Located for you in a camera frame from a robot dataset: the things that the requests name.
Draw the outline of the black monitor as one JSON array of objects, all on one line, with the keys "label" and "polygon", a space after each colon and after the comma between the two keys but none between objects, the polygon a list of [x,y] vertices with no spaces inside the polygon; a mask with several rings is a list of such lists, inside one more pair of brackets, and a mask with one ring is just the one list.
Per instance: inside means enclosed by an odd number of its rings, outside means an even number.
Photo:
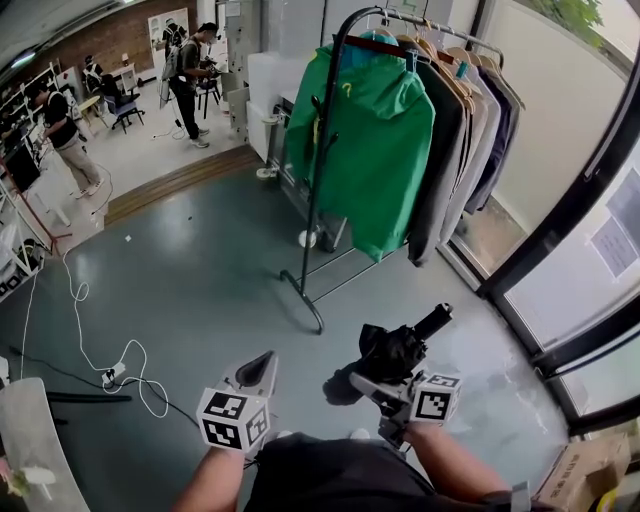
[{"label": "black monitor", "polygon": [[40,177],[40,170],[26,145],[14,147],[4,161],[20,192],[27,191]]}]

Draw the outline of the person's right forearm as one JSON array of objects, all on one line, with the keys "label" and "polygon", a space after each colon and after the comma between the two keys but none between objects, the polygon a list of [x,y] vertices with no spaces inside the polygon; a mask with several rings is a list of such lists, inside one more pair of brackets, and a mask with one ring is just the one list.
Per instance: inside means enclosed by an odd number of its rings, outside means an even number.
[{"label": "person's right forearm", "polygon": [[437,492],[452,499],[479,503],[509,487],[491,467],[436,424],[411,422],[404,439],[416,453]]}]

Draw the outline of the grey metal lockers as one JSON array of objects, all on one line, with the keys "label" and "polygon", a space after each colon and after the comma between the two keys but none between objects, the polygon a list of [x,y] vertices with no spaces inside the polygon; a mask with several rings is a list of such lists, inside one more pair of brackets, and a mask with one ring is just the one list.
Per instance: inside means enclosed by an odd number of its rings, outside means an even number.
[{"label": "grey metal lockers", "polygon": [[224,29],[228,70],[222,76],[223,98],[231,128],[243,143],[248,142],[246,103],[249,101],[249,56],[261,49],[261,0],[226,0]]}]

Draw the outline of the small white table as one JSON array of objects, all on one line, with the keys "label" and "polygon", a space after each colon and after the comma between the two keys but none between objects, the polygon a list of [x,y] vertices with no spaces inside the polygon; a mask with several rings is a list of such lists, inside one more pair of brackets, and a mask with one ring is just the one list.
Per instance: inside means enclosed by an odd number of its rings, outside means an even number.
[{"label": "small white table", "polygon": [[134,64],[129,64],[113,71],[108,71],[108,74],[113,77],[119,87],[126,93],[130,93],[137,88],[138,78]]}]

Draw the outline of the grey paper notice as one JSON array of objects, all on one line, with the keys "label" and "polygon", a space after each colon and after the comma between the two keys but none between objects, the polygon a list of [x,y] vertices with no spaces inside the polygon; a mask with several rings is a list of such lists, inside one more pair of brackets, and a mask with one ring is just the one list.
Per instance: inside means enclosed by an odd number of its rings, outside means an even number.
[{"label": "grey paper notice", "polygon": [[640,244],[640,173],[632,167],[607,207],[630,238]]}]

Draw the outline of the black chair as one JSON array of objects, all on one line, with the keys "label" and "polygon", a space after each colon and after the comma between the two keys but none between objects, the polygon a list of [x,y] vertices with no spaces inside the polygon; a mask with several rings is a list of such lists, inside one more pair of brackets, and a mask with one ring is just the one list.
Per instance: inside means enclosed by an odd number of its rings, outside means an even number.
[{"label": "black chair", "polygon": [[210,101],[218,105],[221,100],[218,77],[201,79],[196,85],[196,98],[198,110],[202,112],[202,118],[206,119]]}]

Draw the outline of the red wooden clip hanger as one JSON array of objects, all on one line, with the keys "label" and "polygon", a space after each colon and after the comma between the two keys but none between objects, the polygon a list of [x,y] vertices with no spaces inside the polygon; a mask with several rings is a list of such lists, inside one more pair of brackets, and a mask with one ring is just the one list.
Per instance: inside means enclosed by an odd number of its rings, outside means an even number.
[{"label": "red wooden clip hanger", "polygon": [[406,69],[408,72],[416,71],[418,61],[424,61],[426,63],[430,63],[433,61],[442,61],[447,64],[454,63],[454,58],[448,54],[445,54],[444,52],[437,52],[435,57],[419,57],[416,50],[407,50],[399,46],[394,46],[376,40],[369,40],[351,35],[346,36],[344,43],[357,48],[403,58],[406,61]]}]

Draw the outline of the black clothes rack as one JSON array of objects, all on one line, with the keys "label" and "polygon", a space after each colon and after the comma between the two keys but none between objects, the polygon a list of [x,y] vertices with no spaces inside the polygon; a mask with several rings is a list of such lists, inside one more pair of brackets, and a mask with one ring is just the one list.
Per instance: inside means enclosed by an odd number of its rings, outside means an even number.
[{"label": "black clothes rack", "polygon": [[[347,45],[344,43],[346,36],[351,35],[399,46],[407,50],[416,50],[419,57],[426,57],[421,52],[420,47],[414,48],[411,43],[397,39],[399,35],[406,33],[406,27],[402,21],[391,13],[392,10],[393,8],[376,6],[367,7],[353,13],[343,22],[333,41],[315,51],[313,58],[305,69],[285,136],[286,149],[293,165],[294,177],[298,180],[306,180],[311,186],[307,227],[304,231],[302,243],[305,251],[310,251],[314,248],[311,246],[310,237],[313,234],[316,213],[320,211],[317,207],[317,198],[322,182],[323,167],[328,150],[337,139],[336,136],[329,132],[330,115],[343,57],[343,48]],[[488,50],[483,49],[481,55],[498,61],[498,58]],[[473,115],[466,111],[465,119],[465,139],[461,153],[460,168],[453,186],[452,196],[458,179],[462,177],[466,167],[471,148]],[[398,249],[406,248],[408,251],[407,236],[408,232],[404,243]],[[378,261],[374,261],[367,256],[373,263],[379,263],[398,249],[385,253]]]}]

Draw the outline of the red metal frame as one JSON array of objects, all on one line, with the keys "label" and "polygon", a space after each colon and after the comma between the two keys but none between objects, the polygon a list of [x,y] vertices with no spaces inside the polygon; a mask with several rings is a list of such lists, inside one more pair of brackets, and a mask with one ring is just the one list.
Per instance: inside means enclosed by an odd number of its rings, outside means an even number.
[{"label": "red metal frame", "polygon": [[[27,227],[50,255],[61,256],[62,242],[69,241],[73,235],[70,230],[70,221],[60,209],[47,210],[35,192],[21,192],[13,175],[1,159],[0,202],[8,203],[11,206],[14,214],[19,218],[18,226]],[[50,214],[53,214],[62,223],[66,228],[65,231],[55,232],[53,230],[54,221],[49,219]]]}]

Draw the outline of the light grey hanging garment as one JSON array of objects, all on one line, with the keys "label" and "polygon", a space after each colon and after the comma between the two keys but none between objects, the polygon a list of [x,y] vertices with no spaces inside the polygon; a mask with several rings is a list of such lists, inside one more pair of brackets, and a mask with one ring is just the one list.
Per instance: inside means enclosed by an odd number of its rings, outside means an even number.
[{"label": "light grey hanging garment", "polygon": [[472,120],[471,148],[462,177],[458,179],[446,210],[440,232],[441,244],[446,244],[454,233],[465,206],[479,183],[500,123],[501,107],[475,67],[466,72],[465,82],[471,86],[476,105]]}]

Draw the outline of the white storage shelf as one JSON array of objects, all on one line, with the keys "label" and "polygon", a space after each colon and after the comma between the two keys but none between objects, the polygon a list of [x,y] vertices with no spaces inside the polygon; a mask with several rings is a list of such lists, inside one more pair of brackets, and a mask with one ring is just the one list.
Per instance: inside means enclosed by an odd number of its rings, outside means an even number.
[{"label": "white storage shelf", "polygon": [[50,91],[58,91],[58,70],[59,67],[50,62],[33,79],[20,83],[15,93],[0,105],[0,154],[5,155],[26,138],[31,143],[41,138],[43,106],[37,106],[31,95],[39,84],[46,85]]}]

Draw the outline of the round wooden stool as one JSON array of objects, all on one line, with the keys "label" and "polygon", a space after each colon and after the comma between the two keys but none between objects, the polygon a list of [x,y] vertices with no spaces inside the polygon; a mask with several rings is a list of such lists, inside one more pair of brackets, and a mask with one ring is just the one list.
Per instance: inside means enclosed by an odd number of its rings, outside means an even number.
[{"label": "round wooden stool", "polygon": [[101,105],[103,104],[103,100],[99,95],[93,96],[84,102],[78,105],[78,111],[81,115],[81,118],[85,121],[85,124],[88,128],[91,127],[92,119],[99,119],[104,126],[106,126],[106,121],[104,119],[104,114],[101,109]]}]

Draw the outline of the white curved table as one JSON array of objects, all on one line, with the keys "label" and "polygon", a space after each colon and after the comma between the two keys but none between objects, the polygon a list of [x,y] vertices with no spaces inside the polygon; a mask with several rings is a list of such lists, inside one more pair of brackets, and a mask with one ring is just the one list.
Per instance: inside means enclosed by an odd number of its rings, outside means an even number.
[{"label": "white curved table", "polygon": [[0,390],[0,440],[29,512],[90,512],[40,378],[20,379]]}]

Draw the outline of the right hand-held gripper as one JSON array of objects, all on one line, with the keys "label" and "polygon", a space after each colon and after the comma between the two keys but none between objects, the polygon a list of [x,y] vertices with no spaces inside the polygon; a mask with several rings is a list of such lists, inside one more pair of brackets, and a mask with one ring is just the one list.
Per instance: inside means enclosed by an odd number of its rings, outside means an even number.
[{"label": "right hand-held gripper", "polygon": [[375,383],[352,373],[350,383],[380,409],[378,434],[400,449],[409,423],[431,423],[442,426],[455,413],[461,393],[461,380],[431,374],[423,370],[399,384]]}]

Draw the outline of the white box with black print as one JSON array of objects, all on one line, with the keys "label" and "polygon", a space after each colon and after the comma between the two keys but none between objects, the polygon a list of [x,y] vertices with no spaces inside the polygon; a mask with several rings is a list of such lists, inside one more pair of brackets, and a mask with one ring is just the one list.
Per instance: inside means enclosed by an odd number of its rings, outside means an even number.
[{"label": "white box with black print", "polygon": [[0,303],[44,266],[44,248],[16,223],[0,231]]}]

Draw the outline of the grey metal wheeled cart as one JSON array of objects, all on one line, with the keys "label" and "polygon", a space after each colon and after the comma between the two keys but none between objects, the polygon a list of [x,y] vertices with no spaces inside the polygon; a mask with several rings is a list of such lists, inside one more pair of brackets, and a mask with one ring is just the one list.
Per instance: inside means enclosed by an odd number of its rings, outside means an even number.
[{"label": "grey metal wheeled cart", "polygon": [[[288,199],[296,207],[304,219],[307,219],[311,199],[311,186],[306,180],[294,177],[293,165],[290,162],[285,144],[286,130],[294,107],[297,91],[287,90],[280,95],[270,117],[263,119],[269,135],[268,159],[265,168],[256,172],[263,180],[275,179]],[[333,253],[338,248],[344,234],[347,219],[318,211],[315,216],[311,246]]]}]

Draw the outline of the white cabinet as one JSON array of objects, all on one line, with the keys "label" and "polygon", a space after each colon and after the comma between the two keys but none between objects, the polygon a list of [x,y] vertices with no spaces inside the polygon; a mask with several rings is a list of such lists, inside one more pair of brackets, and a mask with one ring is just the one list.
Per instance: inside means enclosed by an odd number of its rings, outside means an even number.
[{"label": "white cabinet", "polygon": [[290,103],[295,102],[309,61],[310,55],[302,59],[293,59],[284,58],[275,52],[254,53],[248,56],[248,139],[264,163],[269,158],[274,109],[283,99]]}]

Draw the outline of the white paper notice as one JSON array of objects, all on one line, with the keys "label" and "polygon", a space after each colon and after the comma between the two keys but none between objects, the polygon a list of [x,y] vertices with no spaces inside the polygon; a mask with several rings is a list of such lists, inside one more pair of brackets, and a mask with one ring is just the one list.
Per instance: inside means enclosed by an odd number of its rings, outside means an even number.
[{"label": "white paper notice", "polygon": [[591,244],[614,278],[619,278],[637,258],[634,247],[613,217],[594,233]]}]

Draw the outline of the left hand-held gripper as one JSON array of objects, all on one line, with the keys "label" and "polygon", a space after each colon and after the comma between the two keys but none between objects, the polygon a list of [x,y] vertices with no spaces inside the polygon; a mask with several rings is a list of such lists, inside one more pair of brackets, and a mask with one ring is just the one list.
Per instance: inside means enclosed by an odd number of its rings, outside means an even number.
[{"label": "left hand-held gripper", "polygon": [[271,429],[269,401],[278,369],[274,351],[228,366],[197,408],[204,442],[212,447],[256,453]]}]

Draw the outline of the row of wooden hangers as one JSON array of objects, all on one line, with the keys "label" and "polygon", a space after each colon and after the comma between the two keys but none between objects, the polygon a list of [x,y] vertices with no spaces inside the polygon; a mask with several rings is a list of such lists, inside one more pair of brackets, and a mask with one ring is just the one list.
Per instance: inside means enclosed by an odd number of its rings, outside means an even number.
[{"label": "row of wooden hangers", "polygon": [[[494,71],[502,70],[504,66],[503,52],[498,47],[475,36],[455,31],[447,25],[433,22],[426,17],[403,13],[397,9],[393,9],[391,13],[406,27],[406,33],[399,35],[397,39],[411,43],[414,48],[420,47],[427,60],[435,65],[437,73],[458,96],[466,111],[473,115],[476,110],[475,99],[480,97],[481,92],[467,83],[465,76],[472,66],[482,67],[485,65]],[[427,39],[428,32],[440,32],[469,43],[472,47],[481,47],[494,54],[498,61],[461,47],[451,47],[448,50],[440,49]]]}]

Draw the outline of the navy hanging garment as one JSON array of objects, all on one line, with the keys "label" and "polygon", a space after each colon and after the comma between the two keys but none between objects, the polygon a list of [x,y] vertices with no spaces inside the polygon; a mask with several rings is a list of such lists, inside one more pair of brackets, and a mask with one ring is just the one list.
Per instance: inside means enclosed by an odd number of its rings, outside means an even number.
[{"label": "navy hanging garment", "polygon": [[470,166],[473,177],[471,194],[465,204],[465,212],[474,214],[482,210],[501,177],[520,122],[523,104],[494,70],[478,68],[478,78],[489,91],[489,105],[498,107],[497,121],[487,122],[483,131],[483,140],[474,154],[474,163]]}]

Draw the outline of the white poster board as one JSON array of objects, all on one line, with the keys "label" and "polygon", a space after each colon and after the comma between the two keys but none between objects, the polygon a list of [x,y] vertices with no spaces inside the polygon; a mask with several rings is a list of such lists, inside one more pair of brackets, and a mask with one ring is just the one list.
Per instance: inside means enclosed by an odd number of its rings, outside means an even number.
[{"label": "white poster board", "polygon": [[169,18],[173,18],[178,24],[182,25],[186,29],[186,38],[188,38],[190,35],[188,8],[181,8],[152,16],[148,19],[148,29],[151,49],[154,51],[159,51],[160,49],[164,48],[162,34],[165,27],[165,22]]}]

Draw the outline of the dark grey hoodie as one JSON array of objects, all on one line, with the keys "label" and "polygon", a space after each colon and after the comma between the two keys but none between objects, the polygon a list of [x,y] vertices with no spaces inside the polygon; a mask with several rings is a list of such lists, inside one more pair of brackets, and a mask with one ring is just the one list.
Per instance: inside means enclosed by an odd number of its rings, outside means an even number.
[{"label": "dark grey hoodie", "polygon": [[417,74],[435,112],[431,147],[408,226],[408,259],[426,264],[441,243],[441,230],[460,168],[466,131],[466,109],[435,68],[423,61]]}]

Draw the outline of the white desk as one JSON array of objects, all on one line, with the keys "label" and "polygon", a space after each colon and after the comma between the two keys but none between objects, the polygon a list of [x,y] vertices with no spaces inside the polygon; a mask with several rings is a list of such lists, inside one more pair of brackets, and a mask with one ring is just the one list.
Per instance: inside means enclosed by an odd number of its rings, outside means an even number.
[{"label": "white desk", "polygon": [[61,158],[49,147],[37,149],[28,138],[17,146],[20,145],[27,146],[40,170],[40,177],[25,192],[35,192],[47,210],[56,208],[64,213],[64,203],[73,196],[74,188]]}]

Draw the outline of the grey backpack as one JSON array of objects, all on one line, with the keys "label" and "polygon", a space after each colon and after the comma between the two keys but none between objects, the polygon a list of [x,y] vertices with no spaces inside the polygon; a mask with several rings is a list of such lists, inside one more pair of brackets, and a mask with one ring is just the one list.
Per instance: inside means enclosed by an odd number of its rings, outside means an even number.
[{"label": "grey backpack", "polygon": [[181,46],[172,47],[165,61],[159,89],[160,109],[163,109],[175,96],[175,86],[176,80],[178,79],[178,71],[181,60],[181,50]]}]

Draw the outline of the cardboard box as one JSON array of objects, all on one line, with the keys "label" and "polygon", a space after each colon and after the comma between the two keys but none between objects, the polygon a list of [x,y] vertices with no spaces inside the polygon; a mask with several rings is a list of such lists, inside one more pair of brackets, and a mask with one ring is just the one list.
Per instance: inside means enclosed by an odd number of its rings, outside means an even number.
[{"label": "cardboard box", "polygon": [[624,433],[569,443],[535,499],[561,512],[609,512],[630,461]]}]

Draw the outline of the person's black shirt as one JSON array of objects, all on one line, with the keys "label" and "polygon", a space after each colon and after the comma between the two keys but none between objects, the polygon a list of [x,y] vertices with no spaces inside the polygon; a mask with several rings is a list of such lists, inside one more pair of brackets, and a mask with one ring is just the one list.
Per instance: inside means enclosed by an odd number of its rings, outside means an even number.
[{"label": "person's black shirt", "polygon": [[377,441],[294,433],[267,442],[244,512],[509,512],[511,495],[465,502],[436,491]]}]

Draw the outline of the blue office chair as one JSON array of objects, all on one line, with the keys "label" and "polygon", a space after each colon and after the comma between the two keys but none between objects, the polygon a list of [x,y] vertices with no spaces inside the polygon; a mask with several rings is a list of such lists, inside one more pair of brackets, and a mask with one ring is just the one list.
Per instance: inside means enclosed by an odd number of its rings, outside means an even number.
[{"label": "blue office chair", "polygon": [[122,127],[124,133],[127,133],[127,127],[131,125],[130,117],[135,115],[141,123],[144,123],[144,110],[141,110],[136,101],[140,97],[138,93],[122,94],[117,88],[102,87],[104,100],[106,101],[108,111],[115,116],[116,120],[112,126],[112,130],[117,125]]}]

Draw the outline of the black glass door frame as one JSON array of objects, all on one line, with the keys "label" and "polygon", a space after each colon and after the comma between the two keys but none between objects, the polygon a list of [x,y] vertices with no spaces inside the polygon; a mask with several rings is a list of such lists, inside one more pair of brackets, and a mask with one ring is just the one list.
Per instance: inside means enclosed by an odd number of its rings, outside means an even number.
[{"label": "black glass door frame", "polygon": [[594,325],[550,350],[534,340],[532,331],[506,294],[551,255],[578,227],[611,185],[640,139],[640,44],[632,71],[612,120],[583,170],[533,233],[489,278],[477,295],[489,301],[514,332],[531,367],[560,407],[571,436],[621,425],[640,415],[640,393],[582,415],[571,402],[561,378],[621,349],[640,324],[640,293]]}]

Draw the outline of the green hooded jacket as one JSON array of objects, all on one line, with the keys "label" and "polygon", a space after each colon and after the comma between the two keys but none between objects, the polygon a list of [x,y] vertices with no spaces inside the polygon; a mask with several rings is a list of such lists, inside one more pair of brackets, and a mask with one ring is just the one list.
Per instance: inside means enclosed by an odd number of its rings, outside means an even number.
[{"label": "green hooded jacket", "polygon": [[435,108],[403,58],[346,45],[330,115],[336,136],[317,207],[344,217],[356,249],[398,249],[425,173]]}]

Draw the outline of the person's left forearm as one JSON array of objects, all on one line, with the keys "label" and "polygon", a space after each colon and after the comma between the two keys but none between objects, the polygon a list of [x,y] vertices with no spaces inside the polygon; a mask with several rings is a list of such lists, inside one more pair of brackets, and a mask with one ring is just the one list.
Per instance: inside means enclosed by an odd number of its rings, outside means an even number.
[{"label": "person's left forearm", "polygon": [[171,512],[236,512],[245,454],[212,447]]}]

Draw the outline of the black umbrella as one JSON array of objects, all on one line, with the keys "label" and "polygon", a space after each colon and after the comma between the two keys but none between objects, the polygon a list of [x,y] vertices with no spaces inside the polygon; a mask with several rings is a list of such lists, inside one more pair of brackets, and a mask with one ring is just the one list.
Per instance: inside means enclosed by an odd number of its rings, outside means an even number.
[{"label": "black umbrella", "polygon": [[392,331],[364,324],[359,337],[360,358],[336,370],[324,383],[327,402],[337,406],[352,405],[364,395],[351,383],[353,374],[375,384],[403,383],[425,358],[427,339],[452,320],[452,312],[451,305],[441,303],[415,326],[403,325]]}]

